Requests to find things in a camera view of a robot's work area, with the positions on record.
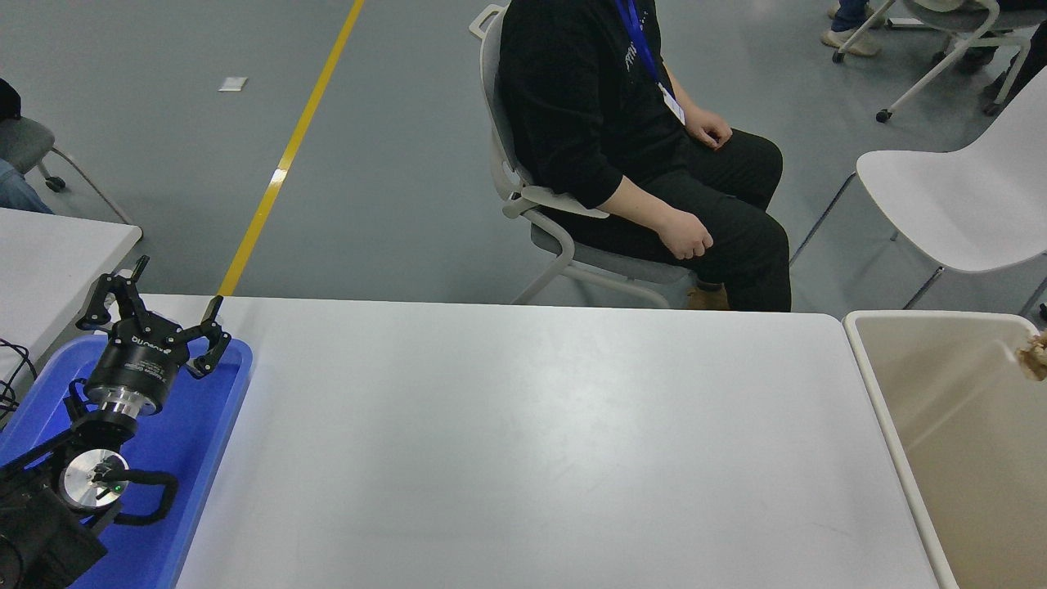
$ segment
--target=hand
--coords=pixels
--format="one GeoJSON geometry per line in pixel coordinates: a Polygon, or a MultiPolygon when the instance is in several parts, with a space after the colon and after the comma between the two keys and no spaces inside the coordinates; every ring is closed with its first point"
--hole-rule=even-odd
{"type": "Polygon", "coordinates": [[[677,259],[700,256],[713,246],[713,237],[706,225],[694,214],[676,208],[656,230],[662,243],[677,259]]]}
{"type": "Polygon", "coordinates": [[[711,110],[695,108],[686,118],[687,132],[713,151],[723,146],[734,133],[727,120],[711,110]]]}

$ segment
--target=black pants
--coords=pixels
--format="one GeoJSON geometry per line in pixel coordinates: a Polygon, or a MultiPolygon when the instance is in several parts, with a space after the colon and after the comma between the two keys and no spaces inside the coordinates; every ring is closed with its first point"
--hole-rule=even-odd
{"type": "MultiPolygon", "coordinates": [[[[1041,9],[1047,10],[1047,0],[999,0],[1000,9],[1003,12],[1008,10],[1029,10],[1029,9],[1041,9]]],[[[996,53],[996,47],[988,47],[982,49],[988,54],[996,53]]],[[[1011,65],[1013,65],[1015,60],[1018,55],[1015,55],[1010,60],[1011,65]]],[[[1010,89],[1010,96],[1013,96],[1025,87],[1038,73],[1040,70],[1047,66],[1047,22],[1040,23],[1040,27],[1032,35],[1032,39],[1029,43],[1029,54],[1025,58],[1025,64],[1022,65],[1022,69],[1018,70],[1018,74],[1015,76],[1015,85],[1010,89]]],[[[1003,85],[1003,77],[1006,75],[1006,71],[1001,74],[998,83],[1000,86],[1003,85]]]]}
{"type": "Polygon", "coordinates": [[[575,240],[593,247],[685,266],[707,281],[722,281],[739,312],[788,312],[788,239],[766,213],[782,173],[782,156],[767,139],[734,131],[719,151],[694,140],[678,146],[680,165],[631,178],[670,206],[694,213],[713,237],[700,257],[677,259],[658,233],[621,217],[594,219],[547,209],[575,240]]]}

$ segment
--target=blue lanyard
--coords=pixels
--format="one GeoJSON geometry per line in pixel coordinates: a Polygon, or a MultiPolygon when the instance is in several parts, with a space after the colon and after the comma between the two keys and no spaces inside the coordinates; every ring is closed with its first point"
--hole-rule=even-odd
{"type": "MultiPolygon", "coordinates": [[[[632,40],[632,44],[637,48],[637,53],[640,54],[640,60],[644,62],[644,66],[647,68],[648,73],[654,82],[662,86],[662,81],[658,75],[658,65],[654,63],[654,55],[651,54],[651,48],[647,44],[647,38],[644,36],[644,29],[640,26],[640,17],[637,15],[637,4],[633,0],[615,0],[615,5],[618,6],[618,14],[622,16],[622,22],[625,24],[625,29],[629,31],[629,39],[632,40]],[[626,10],[623,2],[628,2],[629,9],[626,10]]],[[[672,86],[670,85],[666,88],[673,98],[676,94],[672,91],[672,86]]]]}

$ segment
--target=blue tray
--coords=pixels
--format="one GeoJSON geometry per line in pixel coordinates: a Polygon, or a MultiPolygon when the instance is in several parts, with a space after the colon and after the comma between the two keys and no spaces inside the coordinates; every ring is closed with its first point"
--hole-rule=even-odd
{"type": "MultiPolygon", "coordinates": [[[[86,336],[63,346],[51,358],[10,424],[0,433],[0,465],[69,427],[62,404],[69,382],[91,373],[106,341],[105,336],[86,336]]],[[[199,356],[205,345],[202,340],[192,342],[190,352],[199,356]]],[[[109,553],[73,588],[175,586],[240,412],[250,366],[250,348],[233,340],[215,372],[197,381],[183,368],[163,411],[139,417],[138,434],[124,445],[120,455],[132,469],[164,471],[178,477],[174,506],[166,518],[153,525],[106,528],[99,539],[109,553]]],[[[152,513],[159,499],[159,488],[131,484],[121,498],[124,513],[152,513]]]]}

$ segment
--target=white table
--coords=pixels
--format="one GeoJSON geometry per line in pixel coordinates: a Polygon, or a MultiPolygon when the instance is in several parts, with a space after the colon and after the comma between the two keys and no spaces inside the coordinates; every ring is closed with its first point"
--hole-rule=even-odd
{"type": "MultiPolygon", "coordinates": [[[[84,307],[94,279],[140,237],[133,225],[0,208],[0,338],[37,361],[84,307]]],[[[17,360],[0,355],[0,379],[17,360]]]]}
{"type": "MultiPolygon", "coordinates": [[[[144,299],[183,325],[207,301],[144,299]]],[[[936,587],[829,317],[232,298],[220,321],[252,381],[179,589],[936,587]]]]}

